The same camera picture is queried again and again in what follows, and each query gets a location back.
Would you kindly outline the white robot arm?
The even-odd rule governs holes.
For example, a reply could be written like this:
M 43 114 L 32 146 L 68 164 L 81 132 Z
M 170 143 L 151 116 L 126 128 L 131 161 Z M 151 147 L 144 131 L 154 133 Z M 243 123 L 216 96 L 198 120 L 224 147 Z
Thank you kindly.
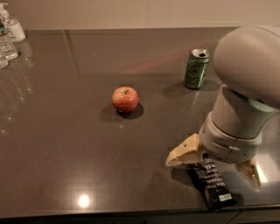
M 199 162 L 203 154 L 234 164 L 259 189 L 255 154 L 263 126 L 280 109 L 280 27 L 252 26 L 231 31 L 213 54 L 223 81 L 213 109 L 197 134 L 168 155 L 169 167 Z

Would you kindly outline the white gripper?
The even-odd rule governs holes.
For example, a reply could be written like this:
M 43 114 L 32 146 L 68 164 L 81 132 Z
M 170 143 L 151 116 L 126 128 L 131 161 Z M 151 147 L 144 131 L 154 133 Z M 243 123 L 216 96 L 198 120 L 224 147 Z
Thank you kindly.
M 252 139 L 230 136 L 222 132 L 209 113 L 200 127 L 199 134 L 192 134 L 170 151 L 165 165 L 175 167 L 197 163 L 202 160 L 202 149 L 221 162 L 236 164 L 237 171 L 255 190 L 262 188 L 256 161 L 252 158 L 262 142 L 262 135 Z

